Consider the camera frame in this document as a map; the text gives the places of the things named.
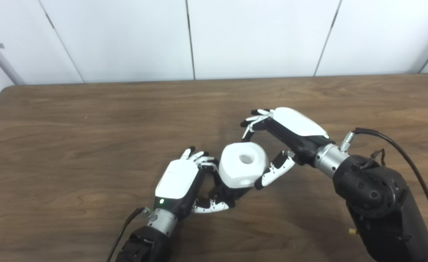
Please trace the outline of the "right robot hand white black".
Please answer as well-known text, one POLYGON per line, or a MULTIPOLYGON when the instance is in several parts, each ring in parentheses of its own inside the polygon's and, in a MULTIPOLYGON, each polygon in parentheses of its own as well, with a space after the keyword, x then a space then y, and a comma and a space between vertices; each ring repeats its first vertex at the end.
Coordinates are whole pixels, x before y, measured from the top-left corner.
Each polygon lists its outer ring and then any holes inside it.
POLYGON ((319 149, 334 143, 321 126, 294 109, 257 109, 251 114, 240 124, 245 129, 242 142, 249 142, 255 132, 266 130, 288 147, 277 154, 255 181, 257 190, 277 180, 295 164, 315 167, 319 149))

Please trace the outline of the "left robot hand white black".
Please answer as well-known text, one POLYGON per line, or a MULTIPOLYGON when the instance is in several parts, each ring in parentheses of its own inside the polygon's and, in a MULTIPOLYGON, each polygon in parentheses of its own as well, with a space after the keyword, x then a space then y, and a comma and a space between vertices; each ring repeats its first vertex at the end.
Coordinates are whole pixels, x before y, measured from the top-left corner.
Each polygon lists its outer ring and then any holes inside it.
POLYGON ((205 151, 187 148, 179 159, 171 161, 155 189, 154 209, 165 210, 179 221, 192 213, 214 213, 234 205, 213 197, 201 198, 198 193, 207 174, 220 182, 219 161, 205 151))

